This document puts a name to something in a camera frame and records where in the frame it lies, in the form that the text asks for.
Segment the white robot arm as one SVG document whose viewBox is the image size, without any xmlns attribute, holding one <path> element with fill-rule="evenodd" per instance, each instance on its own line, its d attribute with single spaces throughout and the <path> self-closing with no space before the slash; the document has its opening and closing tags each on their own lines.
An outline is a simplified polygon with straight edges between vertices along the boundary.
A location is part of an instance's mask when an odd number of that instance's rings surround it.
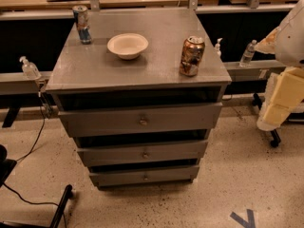
<svg viewBox="0 0 304 228">
<path fill-rule="evenodd" d="M 255 50 L 274 54 L 286 67 L 280 74 L 271 74 L 256 122 L 260 130 L 271 131 L 280 127 L 304 100 L 304 0 L 296 3 Z"/>
</svg>

